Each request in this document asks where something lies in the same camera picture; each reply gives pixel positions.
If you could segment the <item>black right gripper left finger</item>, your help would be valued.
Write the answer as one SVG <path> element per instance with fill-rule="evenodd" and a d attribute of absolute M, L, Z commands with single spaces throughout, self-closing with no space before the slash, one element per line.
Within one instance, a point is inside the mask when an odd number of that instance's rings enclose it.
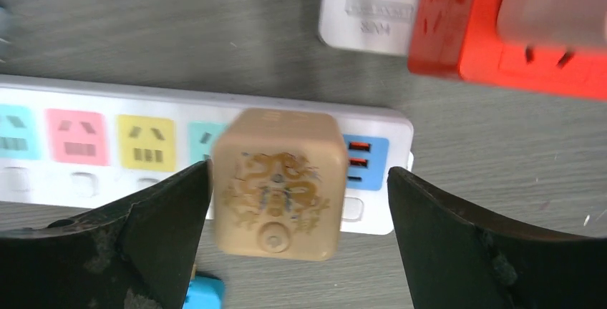
<path fill-rule="evenodd" d="M 181 308 L 205 216 L 210 162 L 44 228 L 1 233 L 3 308 Z"/>

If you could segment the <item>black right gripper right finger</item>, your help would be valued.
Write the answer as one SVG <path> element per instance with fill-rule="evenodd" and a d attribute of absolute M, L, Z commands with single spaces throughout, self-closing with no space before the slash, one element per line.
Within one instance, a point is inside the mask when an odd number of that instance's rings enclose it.
<path fill-rule="evenodd" d="M 402 167 L 387 189 L 414 307 L 606 306 L 605 238 L 514 220 Z"/>

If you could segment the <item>beige cube socket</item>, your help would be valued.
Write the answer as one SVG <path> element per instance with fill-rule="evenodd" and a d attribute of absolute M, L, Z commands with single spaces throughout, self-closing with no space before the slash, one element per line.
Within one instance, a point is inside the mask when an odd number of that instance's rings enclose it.
<path fill-rule="evenodd" d="M 308 261 L 336 252 L 349 159 L 331 115 L 246 109 L 211 158 L 215 243 L 223 252 Z"/>

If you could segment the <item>red cube socket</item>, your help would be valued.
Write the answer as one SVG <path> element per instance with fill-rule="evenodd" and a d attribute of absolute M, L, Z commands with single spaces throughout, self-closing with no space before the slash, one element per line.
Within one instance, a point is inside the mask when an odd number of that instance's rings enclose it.
<path fill-rule="evenodd" d="M 528 46 L 497 35 L 502 0 L 419 0 L 409 49 L 415 74 L 606 100 L 606 54 Z"/>

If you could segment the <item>pink USB charger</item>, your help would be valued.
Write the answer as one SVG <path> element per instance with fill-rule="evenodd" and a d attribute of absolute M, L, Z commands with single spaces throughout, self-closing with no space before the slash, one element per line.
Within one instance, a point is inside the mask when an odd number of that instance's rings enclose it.
<path fill-rule="evenodd" d="M 502 0 L 497 33 L 505 41 L 606 50 L 606 0 Z"/>

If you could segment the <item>blue square case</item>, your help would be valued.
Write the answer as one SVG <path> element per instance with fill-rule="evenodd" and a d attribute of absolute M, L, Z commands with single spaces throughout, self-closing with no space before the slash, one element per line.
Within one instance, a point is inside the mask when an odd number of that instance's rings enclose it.
<path fill-rule="evenodd" d="M 222 309 L 224 295 L 222 280 L 195 274 L 189 282 L 183 309 Z"/>

